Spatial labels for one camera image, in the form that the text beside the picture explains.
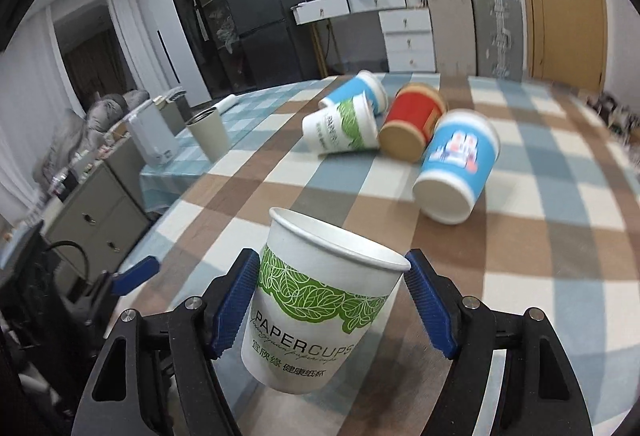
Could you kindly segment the black refrigerator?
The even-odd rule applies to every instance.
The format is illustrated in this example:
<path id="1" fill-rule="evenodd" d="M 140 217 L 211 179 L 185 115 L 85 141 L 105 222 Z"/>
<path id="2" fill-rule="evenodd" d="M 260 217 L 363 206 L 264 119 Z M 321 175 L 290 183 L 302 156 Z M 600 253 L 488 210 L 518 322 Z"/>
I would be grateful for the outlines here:
<path id="1" fill-rule="evenodd" d="M 258 89 L 319 76 L 310 29 L 293 8 L 305 0 L 227 0 Z"/>

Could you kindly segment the blue cartoon paper cup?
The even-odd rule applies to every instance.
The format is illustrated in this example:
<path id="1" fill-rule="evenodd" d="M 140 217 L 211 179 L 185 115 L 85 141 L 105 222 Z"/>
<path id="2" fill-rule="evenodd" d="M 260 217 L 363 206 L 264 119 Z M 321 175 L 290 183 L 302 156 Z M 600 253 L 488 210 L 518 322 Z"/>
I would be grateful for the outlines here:
<path id="1" fill-rule="evenodd" d="M 470 217 L 500 155 L 495 127 L 484 115 L 452 110 L 439 119 L 412 186 L 427 217 L 458 225 Z"/>

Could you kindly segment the beige hard suitcase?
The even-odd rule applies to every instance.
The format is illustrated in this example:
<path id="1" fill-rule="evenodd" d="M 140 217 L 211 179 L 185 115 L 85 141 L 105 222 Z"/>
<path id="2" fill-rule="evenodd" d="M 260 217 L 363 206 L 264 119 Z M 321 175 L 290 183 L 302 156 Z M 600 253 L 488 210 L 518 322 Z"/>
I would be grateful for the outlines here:
<path id="1" fill-rule="evenodd" d="M 426 0 L 430 9 L 436 68 L 446 76 L 476 74 L 472 0 Z"/>

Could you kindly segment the green leaf paper cup front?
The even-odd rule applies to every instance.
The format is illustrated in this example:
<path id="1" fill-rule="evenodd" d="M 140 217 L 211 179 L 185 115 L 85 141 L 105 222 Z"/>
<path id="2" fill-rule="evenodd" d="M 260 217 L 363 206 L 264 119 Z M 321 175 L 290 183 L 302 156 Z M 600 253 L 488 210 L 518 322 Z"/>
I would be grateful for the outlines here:
<path id="1" fill-rule="evenodd" d="M 241 358 L 262 385 L 311 393 L 354 352 L 410 263 L 392 249 L 290 209 L 270 209 Z"/>

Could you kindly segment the red kraft paper cup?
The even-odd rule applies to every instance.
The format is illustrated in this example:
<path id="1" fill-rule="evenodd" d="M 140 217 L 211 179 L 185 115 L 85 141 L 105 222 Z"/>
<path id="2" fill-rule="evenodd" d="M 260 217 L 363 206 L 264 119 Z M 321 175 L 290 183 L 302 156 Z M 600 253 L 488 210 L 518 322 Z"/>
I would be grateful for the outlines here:
<path id="1" fill-rule="evenodd" d="M 430 84 L 405 84 L 395 96 L 378 132 L 381 151 L 392 159 L 417 162 L 447 110 L 446 101 Z"/>

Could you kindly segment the grey drawer cabinet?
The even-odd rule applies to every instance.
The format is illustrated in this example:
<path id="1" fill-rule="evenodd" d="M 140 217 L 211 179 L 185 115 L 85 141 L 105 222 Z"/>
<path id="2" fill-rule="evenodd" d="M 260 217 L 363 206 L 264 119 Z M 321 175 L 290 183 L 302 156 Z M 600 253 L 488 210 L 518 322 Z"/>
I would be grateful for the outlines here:
<path id="1" fill-rule="evenodd" d="M 56 251 L 90 281 L 117 270 L 151 226 L 142 208 L 143 166 L 134 140 L 119 140 L 64 202 L 54 197 L 44 209 L 43 237 L 76 243 Z"/>

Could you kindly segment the cream insulated tumbler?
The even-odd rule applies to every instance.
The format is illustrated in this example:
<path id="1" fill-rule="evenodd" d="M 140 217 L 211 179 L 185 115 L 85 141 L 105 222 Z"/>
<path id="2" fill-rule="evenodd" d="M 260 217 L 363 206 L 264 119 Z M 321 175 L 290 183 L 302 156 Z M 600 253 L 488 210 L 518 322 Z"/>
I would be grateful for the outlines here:
<path id="1" fill-rule="evenodd" d="M 216 107 L 194 115 L 186 122 L 186 128 L 212 164 L 229 152 L 230 139 Z"/>

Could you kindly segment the wooden door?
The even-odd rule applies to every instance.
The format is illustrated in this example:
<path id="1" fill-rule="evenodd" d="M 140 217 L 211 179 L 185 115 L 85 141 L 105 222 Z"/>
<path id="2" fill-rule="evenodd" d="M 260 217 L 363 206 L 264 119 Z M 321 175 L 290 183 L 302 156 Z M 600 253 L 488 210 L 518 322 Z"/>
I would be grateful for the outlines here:
<path id="1" fill-rule="evenodd" d="M 605 0 L 525 0 L 525 6 L 529 75 L 600 92 L 608 45 Z"/>

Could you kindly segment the white drawer desk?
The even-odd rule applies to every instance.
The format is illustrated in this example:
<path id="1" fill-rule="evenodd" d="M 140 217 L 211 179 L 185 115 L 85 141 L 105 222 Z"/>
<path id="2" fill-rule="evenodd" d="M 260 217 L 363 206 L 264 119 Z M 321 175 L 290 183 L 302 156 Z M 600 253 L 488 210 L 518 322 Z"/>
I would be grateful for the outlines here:
<path id="1" fill-rule="evenodd" d="M 341 73 L 434 73 L 430 10 L 423 0 L 309 0 L 292 7 L 318 35 L 320 53 Z"/>

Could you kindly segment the white appliance box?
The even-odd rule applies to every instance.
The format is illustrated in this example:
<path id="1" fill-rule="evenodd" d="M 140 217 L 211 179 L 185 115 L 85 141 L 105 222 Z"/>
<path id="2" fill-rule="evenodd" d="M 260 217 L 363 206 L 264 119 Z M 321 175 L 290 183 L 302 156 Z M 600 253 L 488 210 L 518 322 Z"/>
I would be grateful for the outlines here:
<path id="1" fill-rule="evenodd" d="M 146 165 L 166 165 L 178 154 L 179 143 L 152 100 L 134 108 L 124 121 Z"/>

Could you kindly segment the brown blue checked tablecloth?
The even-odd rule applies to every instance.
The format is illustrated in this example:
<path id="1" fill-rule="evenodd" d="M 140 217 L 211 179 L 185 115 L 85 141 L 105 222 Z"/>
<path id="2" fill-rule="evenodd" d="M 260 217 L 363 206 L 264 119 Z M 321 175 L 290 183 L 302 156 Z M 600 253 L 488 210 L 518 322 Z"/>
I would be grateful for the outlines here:
<path id="1" fill-rule="evenodd" d="M 551 321 L 584 393 L 593 433 L 611 435 L 639 396 L 639 181 L 626 152 L 577 96 L 542 84 L 383 75 L 442 89 L 451 108 L 494 124 L 501 153 L 470 218 L 421 214 L 419 167 L 374 153 L 321 157 L 302 118 L 346 77 L 241 96 L 224 114 L 231 151 L 139 242 L 123 267 L 152 255 L 160 273 L 120 300 L 142 315 L 201 295 L 243 247 L 259 251 L 269 208 L 317 217 L 405 254 L 420 248 L 463 295 Z M 215 362 L 244 435 L 419 435 L 450 362 L 431 347 L 404 282 L 329 385 L 305 396 L 260 386 L 239 344 Z"/>

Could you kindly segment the light blue paper cup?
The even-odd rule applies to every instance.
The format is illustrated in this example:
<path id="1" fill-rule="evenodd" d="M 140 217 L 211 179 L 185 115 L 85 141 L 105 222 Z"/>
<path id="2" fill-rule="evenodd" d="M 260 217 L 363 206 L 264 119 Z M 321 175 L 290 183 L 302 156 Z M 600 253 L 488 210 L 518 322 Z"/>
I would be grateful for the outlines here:
<path id="1" fill-rule="evenodd" d="M 390 107 L 388 94 L 382 81 L 368 70 L 360 70 L 354 78 L 349 79 L 345 84 L 341 84 L 329 96 L 325 96 L 319 102 L 319 107 L 335 106 L 343 101 L 352 99 L 354 96 L 358 96 L 358 94 L 364 94 L 367 97 L 375 116 L 382 115 Z"/>

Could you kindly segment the green leaf paper cup back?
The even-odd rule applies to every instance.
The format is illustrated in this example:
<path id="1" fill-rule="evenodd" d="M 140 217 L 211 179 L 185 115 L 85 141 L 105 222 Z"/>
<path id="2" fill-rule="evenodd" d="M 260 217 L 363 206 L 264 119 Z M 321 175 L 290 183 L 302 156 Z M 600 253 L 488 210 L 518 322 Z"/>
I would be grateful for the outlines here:
<path id="1" fill-rule="evenodd" d="M 319 155 L 377 150 L 378 126 L 364 93 L 305 116 L 303 139 Z"/>

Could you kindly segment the silver aluminium suitcase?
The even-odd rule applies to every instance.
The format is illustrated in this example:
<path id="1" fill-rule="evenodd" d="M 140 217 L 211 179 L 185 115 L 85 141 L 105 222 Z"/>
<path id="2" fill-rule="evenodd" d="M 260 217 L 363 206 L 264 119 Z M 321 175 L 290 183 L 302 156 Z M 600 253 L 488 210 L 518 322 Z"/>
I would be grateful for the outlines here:
<path id="1" fill-rule="evenodd" d="M 524 62 L 520 0 L 472 0 L 477 74 L 521 81 Z"/>

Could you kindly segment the teal checked tablecloth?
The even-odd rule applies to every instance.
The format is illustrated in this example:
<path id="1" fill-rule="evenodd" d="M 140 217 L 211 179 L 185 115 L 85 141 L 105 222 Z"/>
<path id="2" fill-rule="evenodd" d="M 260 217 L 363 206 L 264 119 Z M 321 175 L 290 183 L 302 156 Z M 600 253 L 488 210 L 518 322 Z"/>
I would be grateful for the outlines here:
<path id="1" fill-rule="evenodd" d="M 142 208 L 163 213 L 222 156 L 236 147 L 248 147 L 251 133 L 265 133 L 262 122 L 288 102 L 314 99 L 333 79 L 307 80 L 228 96 L 220 104 L 196 114 L 178 133 L 178 153 L 160 166 L 144 166 L 139 175 Z"/>

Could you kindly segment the green leaf paper cup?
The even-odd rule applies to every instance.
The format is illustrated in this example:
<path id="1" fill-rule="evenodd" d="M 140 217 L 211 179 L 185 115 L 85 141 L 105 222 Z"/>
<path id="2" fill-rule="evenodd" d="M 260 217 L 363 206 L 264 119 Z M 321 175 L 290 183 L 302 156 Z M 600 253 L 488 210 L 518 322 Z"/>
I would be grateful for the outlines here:
<path id="1" fill-rule="evenodd" d="M 319 155 L 377 150 L 378 126 L 364 93 L 305 116 L 303 139 Z"/>
<path id="2" fill-rule="evenodd" d="M 392 249 L 290 209 L 270 209 L 241 358 L 262 385 L 311 393 L 354 352 L 410 263 Z"/>

